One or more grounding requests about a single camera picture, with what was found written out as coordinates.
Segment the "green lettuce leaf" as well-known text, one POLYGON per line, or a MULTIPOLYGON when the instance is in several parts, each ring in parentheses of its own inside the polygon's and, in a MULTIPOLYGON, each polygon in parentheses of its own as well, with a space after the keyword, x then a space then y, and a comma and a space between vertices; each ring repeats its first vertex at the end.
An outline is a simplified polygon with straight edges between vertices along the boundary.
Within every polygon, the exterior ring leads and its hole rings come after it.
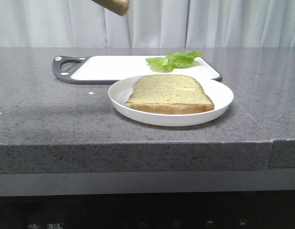
POLYGON ((172 72, 174 69, 186 69, 193 66, 195 58, 202 57, 198 51, 168 53, 165 57, 146 58, 151 70, 156 72, 172 72))

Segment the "bread slice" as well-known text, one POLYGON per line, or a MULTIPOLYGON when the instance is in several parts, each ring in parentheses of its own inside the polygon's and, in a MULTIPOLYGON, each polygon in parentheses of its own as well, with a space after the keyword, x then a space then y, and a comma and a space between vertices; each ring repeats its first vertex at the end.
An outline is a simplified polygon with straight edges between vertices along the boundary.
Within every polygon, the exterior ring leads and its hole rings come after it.
POLYGON ((201 84, 185 75, 147 75, 137 80, 125 105, 131 109, 166 115, 187 115, 214 110, 201 84))
POLYGON ((130 5, 128 0, 92 0, 92 1, 120 16, 123 16, 127 13, 129 5, 130 5))

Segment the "white round plate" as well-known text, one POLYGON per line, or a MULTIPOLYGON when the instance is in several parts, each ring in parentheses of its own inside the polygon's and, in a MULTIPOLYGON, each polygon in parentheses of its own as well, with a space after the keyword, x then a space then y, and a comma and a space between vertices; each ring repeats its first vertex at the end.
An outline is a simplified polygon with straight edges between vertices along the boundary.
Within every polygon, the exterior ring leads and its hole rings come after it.
POLYGON ((223 83, 172 74, 120 80, 109 88, 108 96, 122 115, 140 123, 169 127, 212 121, 225 113, 234 98, 223 83))

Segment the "white cutting board grey rim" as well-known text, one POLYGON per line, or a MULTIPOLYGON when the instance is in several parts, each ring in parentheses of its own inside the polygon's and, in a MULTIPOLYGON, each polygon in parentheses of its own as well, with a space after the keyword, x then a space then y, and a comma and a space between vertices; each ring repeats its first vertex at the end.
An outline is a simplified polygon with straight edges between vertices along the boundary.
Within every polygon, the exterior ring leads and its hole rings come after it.
POLYGON ((154 74, 187 75, 195 79, 222 81, 222 76, 204 59, 198 57, 192 67, 174 69, 172 72, 152 71, 148 56, 108 55, 92 57, 57 56, 52 61, 52 70, 57 79, 72 84, 113 84, 135 76, 154 74))

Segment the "black appliance front panel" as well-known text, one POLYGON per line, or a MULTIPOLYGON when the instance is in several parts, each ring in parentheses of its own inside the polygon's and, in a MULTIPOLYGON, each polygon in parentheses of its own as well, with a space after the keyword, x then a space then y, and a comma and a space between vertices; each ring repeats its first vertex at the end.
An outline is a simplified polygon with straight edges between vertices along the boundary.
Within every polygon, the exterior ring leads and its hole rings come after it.
POLYGON ((295 229, 295 191, 0 197, 0 229, 295 229))

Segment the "white curtain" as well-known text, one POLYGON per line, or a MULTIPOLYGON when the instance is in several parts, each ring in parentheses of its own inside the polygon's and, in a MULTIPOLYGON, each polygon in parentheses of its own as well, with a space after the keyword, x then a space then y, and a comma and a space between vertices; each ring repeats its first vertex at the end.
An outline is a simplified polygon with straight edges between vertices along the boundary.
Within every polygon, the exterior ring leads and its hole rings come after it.
POLYGON ((295 0, 0 0, 0 47, 295 47, 295 0))

